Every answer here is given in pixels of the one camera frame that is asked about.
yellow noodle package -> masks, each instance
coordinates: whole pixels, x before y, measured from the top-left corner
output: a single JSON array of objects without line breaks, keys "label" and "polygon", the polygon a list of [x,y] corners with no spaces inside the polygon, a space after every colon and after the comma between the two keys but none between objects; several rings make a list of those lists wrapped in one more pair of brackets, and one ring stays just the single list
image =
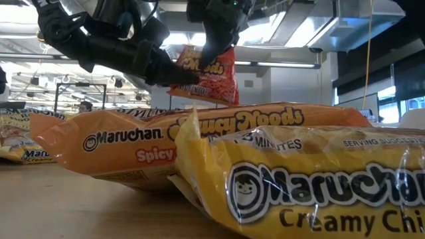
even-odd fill
[{"label": "yellow noodle package", "polygon": [[30,114],[52,116],[62,120],[69,118],[63,114],[35,109],[0,109],[0,157],[22,164],[55,162],[31,139]]},{"label": "yellow noodle package", "polygon": [[249,238],[424,237],[425,131],[260,126],[201,139],[197,122],[195,112],[181,127],[175,164],[226,227]]}]

robotic arm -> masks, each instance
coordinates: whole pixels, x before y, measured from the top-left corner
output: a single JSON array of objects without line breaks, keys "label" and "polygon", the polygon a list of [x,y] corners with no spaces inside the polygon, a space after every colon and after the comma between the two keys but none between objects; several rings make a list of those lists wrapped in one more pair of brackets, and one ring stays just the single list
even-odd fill
[{"label": "robotic arm", "polygon": [[[68,15],[59,1],[32,0],[39,14],[45,43],[77,60],[88,72],[100,64],[144,78],[150,85],[196,84],[199,79],[174,65],[159,47],[169,36],[167,27],[152,14],[141,22],[134,0],[98,0],[93,16],[87,12]],[[205,68],[238,42],[238,33],[252,8],[251,0],[190,0],[187,17],[203,23],[207,43],[199,63]],[[129,29],[134,34],[130,39]]]}]

table surface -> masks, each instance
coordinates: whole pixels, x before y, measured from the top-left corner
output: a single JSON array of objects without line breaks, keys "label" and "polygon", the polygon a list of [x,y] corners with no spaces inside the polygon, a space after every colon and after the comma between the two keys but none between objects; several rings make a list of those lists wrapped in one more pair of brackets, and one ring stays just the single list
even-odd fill
[{"label": "table surface", "polygon": [[0,238],[242,238],[181,195],[148,195],[57,164],[0,164]]}]

small red noodle package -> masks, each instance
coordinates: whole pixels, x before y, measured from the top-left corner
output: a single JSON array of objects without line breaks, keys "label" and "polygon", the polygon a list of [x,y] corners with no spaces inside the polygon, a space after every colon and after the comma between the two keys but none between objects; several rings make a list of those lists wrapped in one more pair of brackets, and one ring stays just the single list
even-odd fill
[{"label": "small red noodle package", "polygon": [[171,86],[168,93],[172,96],[182,96],[196,100],[204,100],[226,106],[239,104],[238,84],[234,77],[234,50],[217,57],[205,69],[199,68],[201,51],[193,45],[186,45],[176,64],[185,70],[190,70],[199,76],[196,85]]}]

maruchan package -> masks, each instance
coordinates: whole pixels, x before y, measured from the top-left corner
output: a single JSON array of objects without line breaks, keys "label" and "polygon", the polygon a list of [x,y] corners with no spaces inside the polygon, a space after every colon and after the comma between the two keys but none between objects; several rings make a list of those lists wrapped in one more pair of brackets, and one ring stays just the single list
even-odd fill
[{"label": "maruchan package", "polygon": [[217,57],[205,69],[199,68],[200,58],[201,51],[196,49],[196,46],[186,45],[184,47],[176,64],[199,76],[199,83],[196,85],[171,86],[168,93],[172,96],[205,100],[226,106],[237,106],[239,104],[239,91],[234,77],[235,57],[233,48]]},{"label": "maruchan package", "polygon": [[0,109],[0,157],[15,163],[50,163],[53,158],[30,137],[30,115],[65,120],[69,116],[34,109]]},{"label": "maruchan package", "polygon": [[424,237],[425,131],[268,125],[202,139],[197,117],[175,141],[178,177],[222,225],[249,238]]},{"label": "maruchan package", "polygon": [[[175,172],[175,137],[191,111],[101,110],[61,120],[33,114],[31,135],[63,167],[144,191],[166,191]],[[201,135],[259,125],[370,124],[357,110],[277,103],[200,110]]]}]

